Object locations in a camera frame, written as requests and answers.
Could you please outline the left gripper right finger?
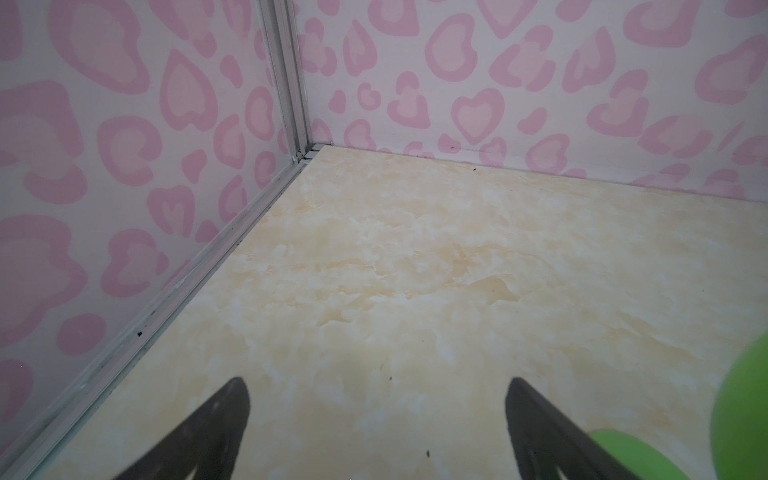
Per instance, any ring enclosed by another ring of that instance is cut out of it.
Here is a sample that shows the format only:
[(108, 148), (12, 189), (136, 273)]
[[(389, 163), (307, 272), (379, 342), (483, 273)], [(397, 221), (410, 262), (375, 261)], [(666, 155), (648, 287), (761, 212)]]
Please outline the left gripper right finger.
[(523, 378), (509, 384), (505, 415), (523, 479), (636, 477)]

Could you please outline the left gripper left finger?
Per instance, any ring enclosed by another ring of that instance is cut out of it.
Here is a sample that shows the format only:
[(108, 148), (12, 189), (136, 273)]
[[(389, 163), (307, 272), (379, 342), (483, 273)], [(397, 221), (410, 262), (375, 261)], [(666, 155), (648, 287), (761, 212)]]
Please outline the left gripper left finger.
[(245, 381), (234, 377), (117, 478), (229, 479), (249, 414)]

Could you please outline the green wine glass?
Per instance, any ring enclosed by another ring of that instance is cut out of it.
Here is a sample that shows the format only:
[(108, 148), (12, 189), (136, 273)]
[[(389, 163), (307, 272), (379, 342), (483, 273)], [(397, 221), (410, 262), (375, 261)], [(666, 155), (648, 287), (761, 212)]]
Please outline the green wine glass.
[[(654, 447), (629, 434), (598, 430), (600, 447), (640, 479), (687, 475)], [(725, 377), (712, 410), (710, 449), (719, 479), (767, 477), (767, 336), (755, 340)]]

